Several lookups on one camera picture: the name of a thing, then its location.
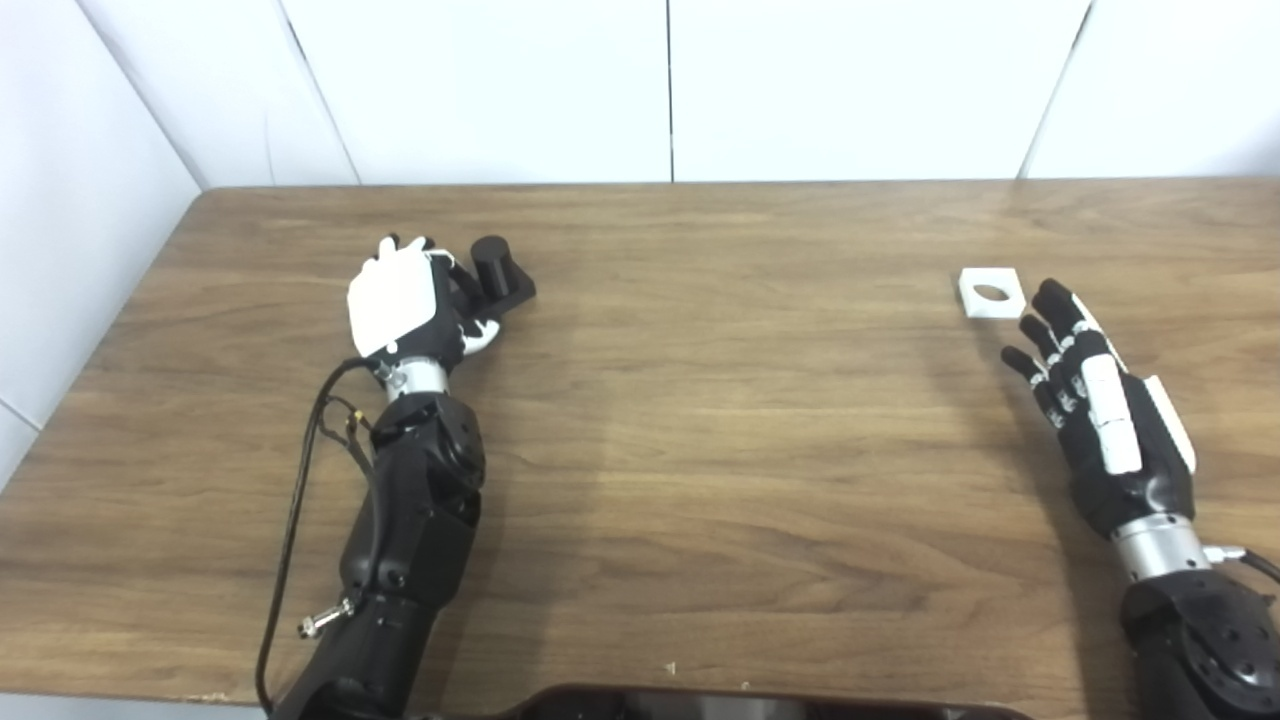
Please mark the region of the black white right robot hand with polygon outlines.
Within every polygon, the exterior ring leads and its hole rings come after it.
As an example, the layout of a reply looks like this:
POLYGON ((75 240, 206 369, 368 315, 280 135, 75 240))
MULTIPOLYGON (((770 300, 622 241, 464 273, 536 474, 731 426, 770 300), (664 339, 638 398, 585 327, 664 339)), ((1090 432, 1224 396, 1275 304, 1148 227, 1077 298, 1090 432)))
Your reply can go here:
POLYGON ((1196 515, 1196 450, 1157 375, 1129 369, 1093 314, 1043 281, 1019 331, 1034 354, 1000 356, 1027 383, 1070 470, 1071 501, 1100 536, 1153 515, 1196 515))

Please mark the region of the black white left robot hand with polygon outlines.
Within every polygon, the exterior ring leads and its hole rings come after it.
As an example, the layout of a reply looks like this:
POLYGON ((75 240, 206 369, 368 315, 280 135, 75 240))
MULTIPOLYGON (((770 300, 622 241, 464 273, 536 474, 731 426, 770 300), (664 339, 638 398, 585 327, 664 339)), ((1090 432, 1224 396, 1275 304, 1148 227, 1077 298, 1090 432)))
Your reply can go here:
POLYGON ((500 333, 497 319, 472 315, 454 302, 457 290, 479 291, 454 255, 425 237, 407 245, 384 236, 347 293, 355 348, 385 364, 426 357, 452 372, 500 333))

